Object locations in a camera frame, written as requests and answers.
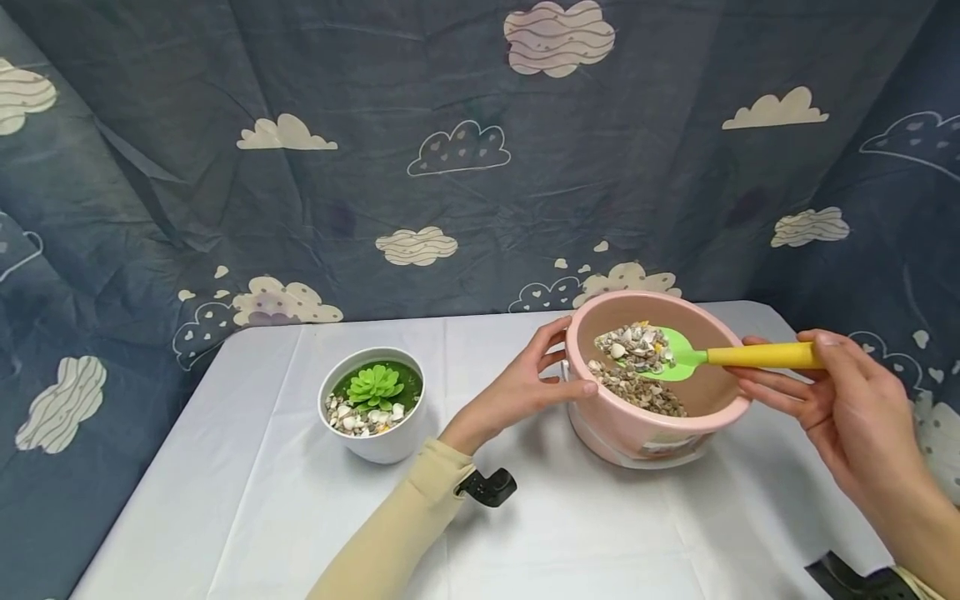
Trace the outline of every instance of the green succulent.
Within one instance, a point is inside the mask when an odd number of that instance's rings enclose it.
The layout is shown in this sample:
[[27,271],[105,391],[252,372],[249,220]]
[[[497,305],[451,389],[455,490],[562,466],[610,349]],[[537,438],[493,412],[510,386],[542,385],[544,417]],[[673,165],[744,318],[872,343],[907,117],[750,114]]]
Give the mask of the green succulent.
[[369,369],[364,369],[350,379],[350,387],[347,390],[348,402],[361,412],[374,408],[389,411],[393,408],[393,403],[387,398],[394,397],[403,391],[403,384],[396,383],[399,377],[399,372],[383,365],[373,365]]

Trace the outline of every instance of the pink flower pot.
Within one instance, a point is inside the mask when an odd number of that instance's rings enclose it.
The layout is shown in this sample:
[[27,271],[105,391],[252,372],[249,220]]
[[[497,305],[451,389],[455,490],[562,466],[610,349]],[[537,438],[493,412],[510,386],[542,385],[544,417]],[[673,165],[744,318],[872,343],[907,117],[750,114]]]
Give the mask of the pink flower pot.
[[[686,300],[656,292],[610,292],[588,300],[573,314],[566,332],[564,375],[596,381],[587,362],[604,357],[594,338],[636,321],[677,329],[695,348],[741,346],[726,325]],[[569,405],[570,422],[581,441],[606,461],[627,468],[667,468],[702,456],[710,434],[750,407],[736,379],[719,367],[704,365],[686,381],[663,385],[673,390],[689,417],[645,411],[600,386],[597,396]]]

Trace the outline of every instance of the green moss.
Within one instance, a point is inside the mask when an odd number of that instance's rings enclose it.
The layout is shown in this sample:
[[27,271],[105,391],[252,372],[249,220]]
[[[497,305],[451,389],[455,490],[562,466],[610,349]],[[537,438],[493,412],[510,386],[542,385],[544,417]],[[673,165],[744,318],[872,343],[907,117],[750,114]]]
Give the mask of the green moss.
[[400,373],[400,377],[396,380],[397,383],[403,384],[403,390],[399,394],[388,398],[391,402],[399,402],[403,405],[403,409],[409,412],[416,404],[417,401],[414,400],[415,397],[419,397],[423,393],[423,380],[420,379],[420,376],[417,375],[417,372],[407,367],[403,363],[398,363],[393,360],[375,360],[360,367],[357,367],[353,371],[347,373],[340,379],[336,386],[333,388],[333,394],[336,397],[348,398],[348,390],[350,389],[350,380],[353,377],[356,377],[360,371],[364,369],[370,369],[374,365],[383,365],[388,369],[393,369],[394,371]]

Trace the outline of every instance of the white flower pot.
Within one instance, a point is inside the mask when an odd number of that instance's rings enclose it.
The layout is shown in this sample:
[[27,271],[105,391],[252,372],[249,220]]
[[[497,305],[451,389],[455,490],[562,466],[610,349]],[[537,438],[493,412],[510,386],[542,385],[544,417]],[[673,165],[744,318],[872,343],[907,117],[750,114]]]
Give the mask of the white flower pot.
[[[396,361],[406,365],[414,370],[423,382],[423,390],[420,393],[420,401],[410,411],[406,419],[399,425],[367,438],[358,438],[341,433],[334,429],[326,419],[326,410],[324,403],[326,397],[330,395],[340,380],[349,372],[376,361]],[[320,393],[317,395],[317,410],[320,413],[320,420],[324,422],[327,431],[329,431],[338,442],[347,447],[351,452],[380,465],[392,465],[399,463],[416,452],[423,444],[425,438],[425,420],[426,409],[421,408],[426,401],[427,381],[423,374],[420,363],[413,356],[399,348],[367,348],[354,352],[344,360],[340,361],[324,379],[320,386]]]

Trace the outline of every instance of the white table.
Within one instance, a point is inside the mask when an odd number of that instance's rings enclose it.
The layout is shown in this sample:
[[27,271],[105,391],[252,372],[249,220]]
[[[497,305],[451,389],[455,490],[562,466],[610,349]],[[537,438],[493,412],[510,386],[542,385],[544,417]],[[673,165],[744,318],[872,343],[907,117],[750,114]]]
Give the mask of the white table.
[[[705,308],[740,335],[789,341],[770,308]],[[435,382],[439,430],[556,313],[248,329],[230,338],[160,449],[75,600],[301,600],[409,462],[364,463],[316,412],[325,373],[370,344],[406,348]],[[496,359],[484,360],[483,354]],[[756,404],[706,457],[610,466],[556,408],[477,456],[519,489],[467,504],[408,597],[826,598],[804,566],[833,549],[865,573],[889,556],[803,432]]]

